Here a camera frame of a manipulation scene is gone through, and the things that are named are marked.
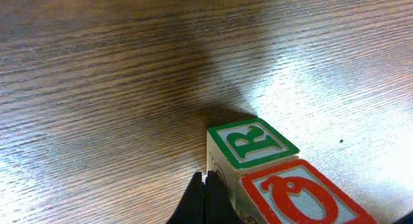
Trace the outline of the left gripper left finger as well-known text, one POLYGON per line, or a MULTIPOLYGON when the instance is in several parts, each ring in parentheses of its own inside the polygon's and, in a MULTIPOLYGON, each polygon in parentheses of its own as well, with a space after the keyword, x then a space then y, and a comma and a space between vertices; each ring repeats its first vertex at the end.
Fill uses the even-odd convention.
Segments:
POLYGON ((204 197, 202 173, 195 172, 166 224, 203 224, 204 197))

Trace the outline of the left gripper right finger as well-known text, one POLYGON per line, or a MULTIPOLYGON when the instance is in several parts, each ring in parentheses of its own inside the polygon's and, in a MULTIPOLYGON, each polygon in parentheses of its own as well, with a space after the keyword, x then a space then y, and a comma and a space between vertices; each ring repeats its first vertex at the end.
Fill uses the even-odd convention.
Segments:
POLYGON ((209 170, 205 180, 205 223, 242 224, 234 210, 226 189, 216 172, 209 170))

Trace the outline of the wooden block blue side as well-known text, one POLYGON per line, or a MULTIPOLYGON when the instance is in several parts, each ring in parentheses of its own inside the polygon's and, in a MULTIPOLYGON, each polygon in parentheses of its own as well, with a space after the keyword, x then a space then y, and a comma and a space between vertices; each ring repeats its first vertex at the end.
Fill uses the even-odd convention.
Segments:
POLYGON ((236 211, 245 223, 368 223, 376 220, 309 162, 246 174, 236 211))

